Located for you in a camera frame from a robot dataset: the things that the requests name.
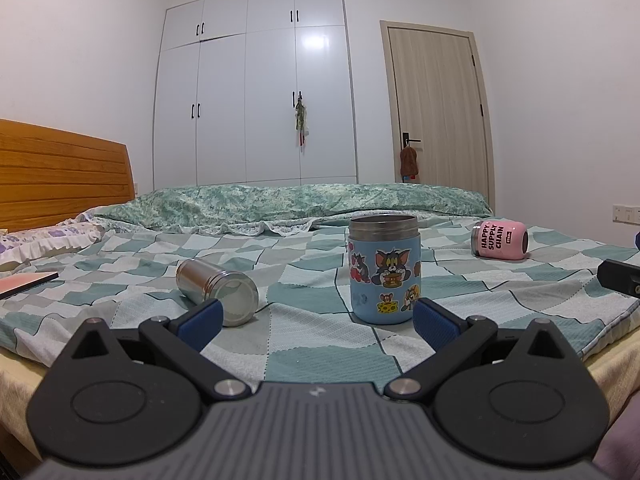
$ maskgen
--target door frame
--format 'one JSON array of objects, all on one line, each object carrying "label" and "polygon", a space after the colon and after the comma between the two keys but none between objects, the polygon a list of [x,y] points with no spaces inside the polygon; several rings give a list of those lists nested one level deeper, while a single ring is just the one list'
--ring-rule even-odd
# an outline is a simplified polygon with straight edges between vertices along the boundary
[{"label": "door frame", "polygon": [[487,165],[487,182],[489,183],[489,196],[487,200],[489,206],[495,209],[495,174],[494,174],[494,144],[491,138],[491,123],[489,120],[489,106],[487,104],[486,89],[484,87],[484,77],[482,76],[482,68],[480,67],[480,56],[478,55],[478,46],[476,45],[476,38],[474,34],[469,31],[455,30],[453,28],[431,27],[430,25],[419,25],[417,23],[403,23],[403,22],[386,22],[380,20],[380,29],[382,30],[382,46],[385,52],[385,65],[386,65],[386,82],[389,88],[389,107],[391,110],[391,133],[394,147],[394,173],[396,176],[396,182],[402,182],[400,175],[400,157],[399,153],[402,148],[401,138],[402,132],[400,130],[400,111],[398,104],[398,92],[396,89],[396,73],[394,70],[393,56],[391,52],[391,38],[389,37],[390,28],[404,28],[407,30],[423,30],[427,32],[437,32],[439,34],[450,34],[452,36],[459,36],[461,38],[467,38],[471,47],[471,54],[474,56],[476,80],[478,81],[478,91],[480,94],[480,102],[482,105],[482,111],[484,117],[482,118],[482,124],[484,124],[484,145],[486,147],[486,165]]}]

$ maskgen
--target blue object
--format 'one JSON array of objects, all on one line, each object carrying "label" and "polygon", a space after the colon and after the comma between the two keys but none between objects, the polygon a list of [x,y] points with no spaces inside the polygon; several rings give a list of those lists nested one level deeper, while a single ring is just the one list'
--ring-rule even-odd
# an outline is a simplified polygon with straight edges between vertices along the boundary
[{"label": "blue object", "polygon": [[222,330],[223,317],[222,303],[213,300],[204,304],[197,314],[182,323],[176,335],[191,348],[201,352]]},{"label": "blue object", "polygon": [[421,259],[419,236],[393,242],[349,238],[353,313],[371,324],[411,319],[420,298]]},{"label": "blue object", "polygon": [[462,333],[455,323],[433,310],[423,300],[416,301],[414,306],[414,328],[436,352]]}]

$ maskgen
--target white wardrobe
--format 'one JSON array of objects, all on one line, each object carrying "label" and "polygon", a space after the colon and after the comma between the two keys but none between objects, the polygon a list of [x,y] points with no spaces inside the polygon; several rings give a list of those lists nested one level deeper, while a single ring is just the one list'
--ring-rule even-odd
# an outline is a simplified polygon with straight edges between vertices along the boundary
[{"label": "white wardrobe", "polygon": [[154,187],[333,182],[356,182],[342,0],[199,0],[169,9]]}]

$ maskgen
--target blue food jar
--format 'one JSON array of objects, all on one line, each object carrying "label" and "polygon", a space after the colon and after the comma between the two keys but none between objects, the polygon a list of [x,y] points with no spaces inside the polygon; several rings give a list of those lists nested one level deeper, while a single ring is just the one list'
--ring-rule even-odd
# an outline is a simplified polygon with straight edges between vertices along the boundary
[{"label": "blue food jar", "polygon": [[351,307],[371,324],[412,318],[420,298],[418,220],[407,215],[354,218],[349,224]]}]

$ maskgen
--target white logo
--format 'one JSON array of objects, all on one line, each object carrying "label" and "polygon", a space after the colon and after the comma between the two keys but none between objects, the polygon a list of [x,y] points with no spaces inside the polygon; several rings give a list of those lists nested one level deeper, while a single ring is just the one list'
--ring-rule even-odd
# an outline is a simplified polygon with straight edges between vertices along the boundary
[{"label": "white logo", "polygon": [[320,397],[322,394],[325,394],[326,390],[322,386],[316,386],[312,390],[309,390],[309,394],[314,397]]}]

